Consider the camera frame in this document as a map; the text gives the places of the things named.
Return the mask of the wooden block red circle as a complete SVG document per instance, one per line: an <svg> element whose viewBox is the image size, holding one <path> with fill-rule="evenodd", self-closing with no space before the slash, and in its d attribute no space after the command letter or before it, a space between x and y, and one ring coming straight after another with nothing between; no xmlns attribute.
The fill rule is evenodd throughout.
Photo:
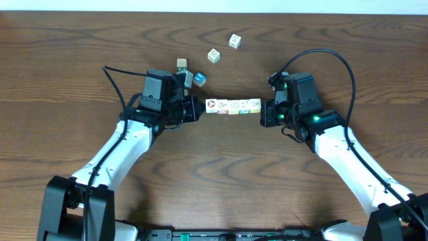
<svg viewBox="0 0 428 241"><path fill-rule="evenodd" d="M217 99L206 99L205 105L206 105L206 108L205 108L206 113L208 114L217 113L218 111Z"/></svg>

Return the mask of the wooden block red edge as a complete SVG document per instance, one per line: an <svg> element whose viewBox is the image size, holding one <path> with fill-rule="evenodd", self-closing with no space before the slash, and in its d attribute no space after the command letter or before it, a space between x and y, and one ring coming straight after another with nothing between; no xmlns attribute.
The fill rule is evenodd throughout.
<svg viewBox="0 0 428 241"><path fill-rule="evenodd" d="M218 114L228 114L228 100L219 99L217 101L217 113Z"/></svg>

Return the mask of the wooden block yellow W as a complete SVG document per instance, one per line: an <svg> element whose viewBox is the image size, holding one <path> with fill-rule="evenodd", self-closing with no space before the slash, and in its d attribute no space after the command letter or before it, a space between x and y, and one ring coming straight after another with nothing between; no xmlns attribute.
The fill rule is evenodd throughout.
<svg viewBox="0 0 428 241"><path fill-rule="evenodd" d="M239 100L228 100L227 101L227 112L231 114L239 114Z"/></svg>

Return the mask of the wooden block plain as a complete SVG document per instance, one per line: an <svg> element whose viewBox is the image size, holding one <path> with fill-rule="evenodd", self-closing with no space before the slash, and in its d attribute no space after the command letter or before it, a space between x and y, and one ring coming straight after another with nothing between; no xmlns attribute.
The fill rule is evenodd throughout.
<svg viewBox="0 0 428 241"><path fill-rule="evenodd" d="M252 98L250 99L250 113L260 113L261 112L261 99L260 98Z"/></svg>

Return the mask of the wooden block green edge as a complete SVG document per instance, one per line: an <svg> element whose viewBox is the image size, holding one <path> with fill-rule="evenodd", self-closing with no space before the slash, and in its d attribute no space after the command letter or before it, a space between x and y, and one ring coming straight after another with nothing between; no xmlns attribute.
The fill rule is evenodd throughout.
<svg viewBox="0 0 428 241"><path fill-rule="evenodd" d="M251 110L251 100L239 100L239 114L249 114Z"/></svg>

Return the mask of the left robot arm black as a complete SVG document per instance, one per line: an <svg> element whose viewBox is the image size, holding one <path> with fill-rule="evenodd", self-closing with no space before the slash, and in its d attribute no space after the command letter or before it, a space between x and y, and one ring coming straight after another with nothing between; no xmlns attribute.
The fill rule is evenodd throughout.
<svg viewBox="0 0 428 241"><path fill-rule="evenodd" d="M115 193L136 163L166 129L196 122L205 105L191 89L193 74L151 69L141 75L142 92L126 102L116 129L92 159L71 177L47 184L38 240L143 240L142 230L116 219Z"/></svg>

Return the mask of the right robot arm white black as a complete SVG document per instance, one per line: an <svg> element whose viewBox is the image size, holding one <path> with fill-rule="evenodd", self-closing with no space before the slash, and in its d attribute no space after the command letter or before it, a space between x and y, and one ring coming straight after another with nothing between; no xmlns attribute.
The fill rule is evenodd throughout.
<svg viewBox="0 0 428 241"><path fill-rule="evenodd" d="M261 125L293 130L291 138L306 144L339 174L368 217L365 226L335 220L304 234L324 240L427 239L427 195L415 195L400 184L335 110L323 110L311 74L275 73L268 82L275 97L262 104Z"/></svg>

